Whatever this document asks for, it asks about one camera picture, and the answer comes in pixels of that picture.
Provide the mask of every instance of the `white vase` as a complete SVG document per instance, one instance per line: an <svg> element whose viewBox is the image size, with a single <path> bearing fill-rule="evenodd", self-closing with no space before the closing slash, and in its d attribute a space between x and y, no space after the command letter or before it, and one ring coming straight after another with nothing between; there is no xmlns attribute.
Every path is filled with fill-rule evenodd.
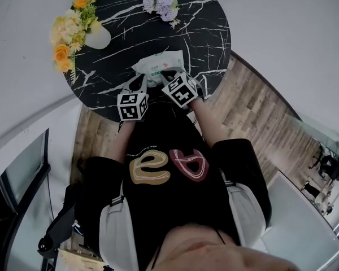
<svg viewBox="0 0 339 271"><path fill-rule="evenodd" d="M111 33L101 26L98 32L88 33L85 36L84 44L91 48L103 49L108 46L109 42L111 42Z"/></svg>

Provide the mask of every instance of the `black marble tabletop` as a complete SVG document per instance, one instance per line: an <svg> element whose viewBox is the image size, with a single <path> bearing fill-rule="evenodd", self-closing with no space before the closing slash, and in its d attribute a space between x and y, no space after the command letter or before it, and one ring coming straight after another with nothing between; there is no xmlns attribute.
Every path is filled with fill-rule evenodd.
<svg viewBox="0 0 339 271"><path fill-rule="evenodd" d="M97 0L96 15L111 33L102 50L84 46L76 54L76 81L66 79L84 105L119 121L117 95L141 58L182 50L184 65L209 97L219 86L231 54L230 28L217 0L178 0L181 23L172 29L160 16L143 11L143 0Z"/></svg>

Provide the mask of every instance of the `wooden floor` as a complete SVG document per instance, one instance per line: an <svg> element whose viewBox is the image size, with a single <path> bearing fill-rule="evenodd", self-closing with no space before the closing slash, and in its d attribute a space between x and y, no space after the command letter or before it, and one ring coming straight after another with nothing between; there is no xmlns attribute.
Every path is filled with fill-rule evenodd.
<svg viewBox="0 0 339 271"><path fill-rule="evenodd" d="M294 121L294 113L281 98L240 61L228 70L216 92L207 100L223 122L228 138L249 139L267 182L281 170L301 187L309 178L324 186L316 170L309 170L319 145ZM75 140L71 182L81 180L75 164L79 158L106 156L118 131L118 123L83 107Z"/></svg>

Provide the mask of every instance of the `white plastic packet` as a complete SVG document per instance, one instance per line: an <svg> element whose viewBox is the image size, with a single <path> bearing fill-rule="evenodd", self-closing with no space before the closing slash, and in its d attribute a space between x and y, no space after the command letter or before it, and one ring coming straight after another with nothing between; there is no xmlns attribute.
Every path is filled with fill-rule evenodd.
<svg viewBox="0 0 339 271"><path fill-rule="evenodd" d="M153 88L162 83L159 77L162 70L176 66L184 69L182 50L164 51L142 58L132 68L136 71L136 75L146 74L148 77L147 86Z"/></svg>

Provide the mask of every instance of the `black and white marker cube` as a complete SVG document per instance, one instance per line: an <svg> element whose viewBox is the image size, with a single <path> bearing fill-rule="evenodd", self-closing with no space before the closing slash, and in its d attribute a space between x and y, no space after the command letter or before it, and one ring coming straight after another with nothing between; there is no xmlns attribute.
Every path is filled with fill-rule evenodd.
<svg viewBox="0 0 339 271"><path fill-rule="evenodd" d="M183 72L180 76L166 85L162 91L167 94L179 107L186 106L197 97L197 89L193 80Z"/></svg>
<svg viewBox="0 0 339 271"><path fill-rule="evenodd" d="M148 109L147 94L119 94L117 107L121 120L141 120Z"/></svg>

